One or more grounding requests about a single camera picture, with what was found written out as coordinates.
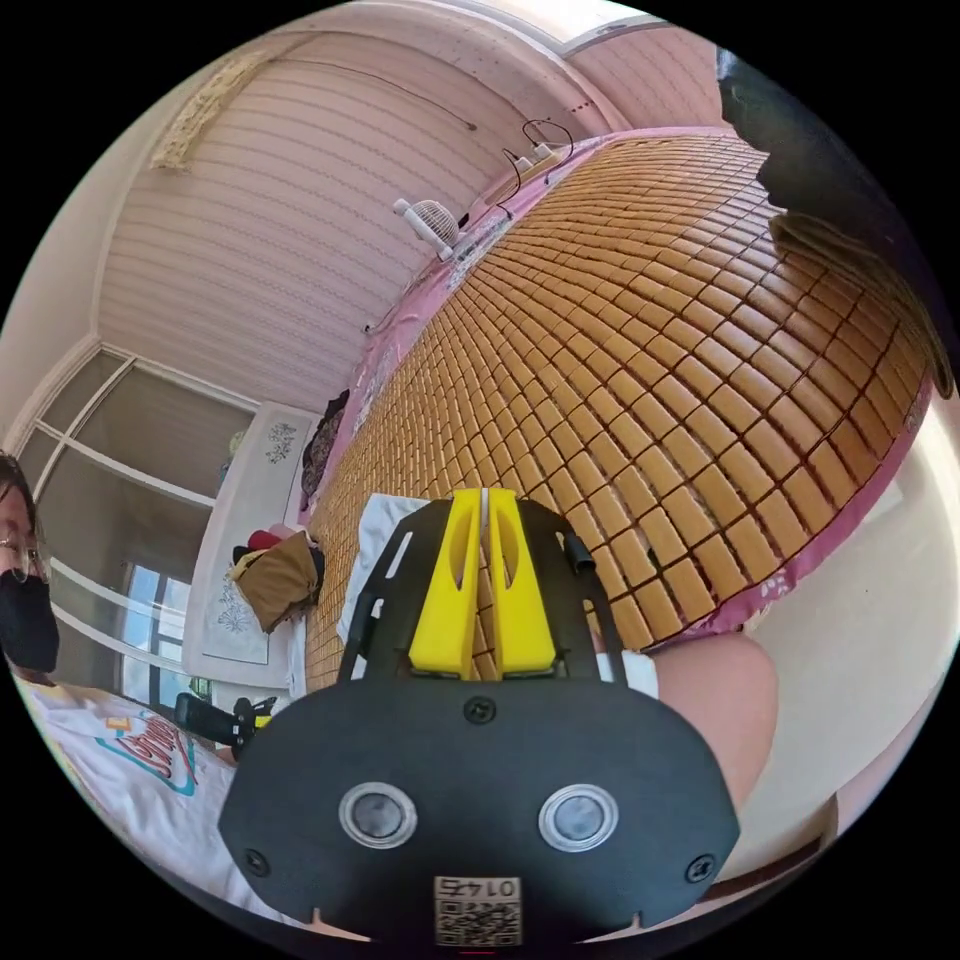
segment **yellow 3d printed part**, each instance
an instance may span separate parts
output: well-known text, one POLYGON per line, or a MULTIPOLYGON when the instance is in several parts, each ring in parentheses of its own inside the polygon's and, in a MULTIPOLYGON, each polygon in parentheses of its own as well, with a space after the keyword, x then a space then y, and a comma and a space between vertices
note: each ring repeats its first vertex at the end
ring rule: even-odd
POLYGON ((477 620, 482 491, 457 490, 410 646, 415 670, 469 680, 477 620))
POLYGON ((512 490, 490 490, 490 571, 498 679, 542 673, 556 650, 512 490))

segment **qr code sticker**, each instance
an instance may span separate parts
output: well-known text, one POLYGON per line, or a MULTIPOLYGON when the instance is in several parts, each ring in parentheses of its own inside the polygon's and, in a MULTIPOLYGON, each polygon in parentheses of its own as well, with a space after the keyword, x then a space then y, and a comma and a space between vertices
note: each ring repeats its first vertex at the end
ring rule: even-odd
POLYGON ((438 946, 518 947, 520 942, 519 901, 437 904, 438 946))
POLYGON ((441 947, 517 947, 522 939, 516 879, 438 877, 436 942, 441 947))

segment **bamboo mat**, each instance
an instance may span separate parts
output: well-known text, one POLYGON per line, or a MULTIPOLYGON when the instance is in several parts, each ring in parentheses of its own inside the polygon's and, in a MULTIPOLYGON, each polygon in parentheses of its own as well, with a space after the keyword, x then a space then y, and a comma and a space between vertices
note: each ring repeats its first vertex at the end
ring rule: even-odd
MULTIPOLYGON (((926 375, 911 318, 778 255, 738 140, 611 144, 523 217, 427 325, 311 530, 327 557, 309 689, 375 492, 505 486, 569 517, 626 646, 762 584, 870 479, 926 375)), ((475 677, 489 675, 481 577, 475 677)))

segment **black face mask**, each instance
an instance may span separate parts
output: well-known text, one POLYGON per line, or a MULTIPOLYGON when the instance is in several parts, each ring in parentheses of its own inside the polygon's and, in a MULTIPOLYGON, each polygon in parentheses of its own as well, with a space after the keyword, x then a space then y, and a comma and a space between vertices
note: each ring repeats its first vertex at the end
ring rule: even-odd
POLYGON ((17 579, 0 574, 0 648, 21 670, 52 673, 60 652, 60 632, 50 604, 50 584, 41 577, 17 579))

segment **small fan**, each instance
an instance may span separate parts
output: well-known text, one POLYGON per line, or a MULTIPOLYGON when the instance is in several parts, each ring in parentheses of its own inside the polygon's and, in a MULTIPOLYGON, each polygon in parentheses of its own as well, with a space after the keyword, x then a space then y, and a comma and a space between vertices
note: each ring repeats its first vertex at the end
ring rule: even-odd
POLYGON ((453 248, 460 239, 460 228, 454 215, 445 206, 435 200, 421 200, 414 204, 398 200, 393 205, 393 212, 403 217, 417 236, 437 251, 441 260, 446 261, 453 256, 453 248))

